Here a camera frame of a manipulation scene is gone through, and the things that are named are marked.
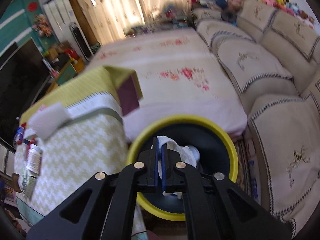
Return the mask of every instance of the metal rivet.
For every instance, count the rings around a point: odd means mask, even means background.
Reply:
[[[217,180],[223,180],[224,179],[224,175],[221,172],[217,172],[214,174],[214,178]]]
[[[96,175],[94,176],[97,180],[102,180],[106,177],[106,175],[103,172],[98,172],[96,173]]]
[[[186,167],[186,164],[184,162],[178,162],[178,163],[176,163],[176,167],[178,169],[183,169]]]
[[[134,165],[133,165],[136,169],[142,169],[144,167],[144,163],[142,162],[136,162]]]

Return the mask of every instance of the beige sofa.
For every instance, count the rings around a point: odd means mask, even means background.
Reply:
[[[209,11],[195,12],[197,31],[248,115],[260,204],[291,224],[292,237],[312,239],[320,217],[320,37],[256,0],[245,0],[238,28]]]

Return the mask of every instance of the white stripe on wall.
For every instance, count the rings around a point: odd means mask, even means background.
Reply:
[[[22,38],[24,38],[25,36],[27,36],[29,33],[32,32],[32,28],[26,28],[22,33],[20,33],[17,37],[15,37],[12,41],[9,42],[9,44],[0,52],[0,57],[2,56],[2,54],[4,54],[4,52],[10,48],[10,46],[12,44],[14,44],[15,42],[20,41]]]
[[[23,14],[25,12],[24,9],[21,9],[20,11],[16,12],[15,14],[11,15],[8,19],[6,19],[3,23],[0,24],[0,30],[6,26],[9,22],[17,18],[19,15]]]

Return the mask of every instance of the beige curtain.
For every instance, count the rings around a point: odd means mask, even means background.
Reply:
[[[166,4],[188,8],[188,0],[78,0],[98,41],[124,38],[131,26],[151,23]]]

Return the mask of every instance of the yellow ring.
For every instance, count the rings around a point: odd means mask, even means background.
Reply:
[[[160,119],[159,121],[154,122],[153,124],[145,128],[130,146],[128,157],[127,157],[127,165],[136,161],[138,150],[142,147],[143,143],[147,138],[149,138],[159,129],[172,124],[177,124],[177,123],[197,124],[214,132],[221,139],[221,141],[223,142],[229,154],[229,159],[230,159],[229,179],[233,182],[236,182],[236,179],[238,176],[238,156],[237,156],[236,148],[232,140],[230,139],[229,135],[214,122],[211,122],[206,118],[196,116],[196,115],[190,115],[190,114],[171,115],[169,117]],[[143,196],[142,193],[137,194],[137,201],[140,204],[140,206],[142,206],[146,211],[162,219],[171,220],[171,221],[186,220],[184,214],[167,212],[152,205]]]

